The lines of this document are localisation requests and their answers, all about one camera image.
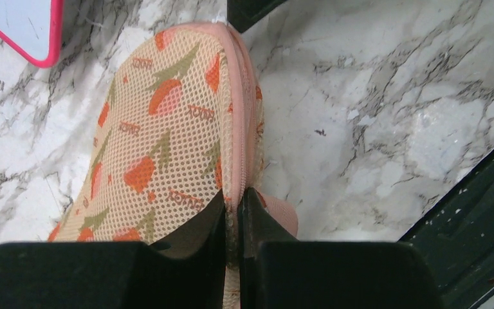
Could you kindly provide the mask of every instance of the white marble countertop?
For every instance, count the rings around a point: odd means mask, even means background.
[[[113,73],[223,0],[66,1],[62,60],[0,40],[0,243],[76,198]],[[266,106],[264,190],[301,239],[398,239],[494,147],[494,0],[291,0],[244,34]]]

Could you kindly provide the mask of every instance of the mesh bag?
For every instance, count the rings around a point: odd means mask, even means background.
[[[49,241],[153,243],[222,189],[227,209],[223,306],[239,300],[235,210],[263,170],[262,93],[246,48],[222,23],[158,33],[120,66],[97,120],[84,185]],[[293,208],[270,201],[296,233]]]

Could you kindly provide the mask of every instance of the pink frame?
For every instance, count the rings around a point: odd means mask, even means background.
[[[50,46],[48,47],[48,56],[44,60],[34,59],[26,53],[20,46],[14,43],[0,30],[0,38],[10,45],[15,51],[27,59],[30,63],[40,68],[49,68],[56,64],[59,59],[61,49],[61,28],[63,20],[64,0],[51,0],[50,4]]]

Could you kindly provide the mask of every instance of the beige mesh fabric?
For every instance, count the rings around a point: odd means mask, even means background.
[[[246,139],[252,156],[243,185],[260,183],[262,93],[248,81],[251,64],[237,57],[247,80],[239,91],[257,95],[256,102],[232,102],[222,44],[230,38],[215,33],[186,25],[164,30],[120,66],[97,121],[84,185],[49,241],[153,243],[199,213],[221,188],[230,210],[234,108],[253,111],[246,116],[253,115]],[[233,216],[224,308],[239,300]]]

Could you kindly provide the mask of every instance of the whiteboard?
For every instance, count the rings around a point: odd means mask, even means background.
[[[35,65],[51,66],[59,56],[62,11],[63,0],[0,0],[0,37]]]

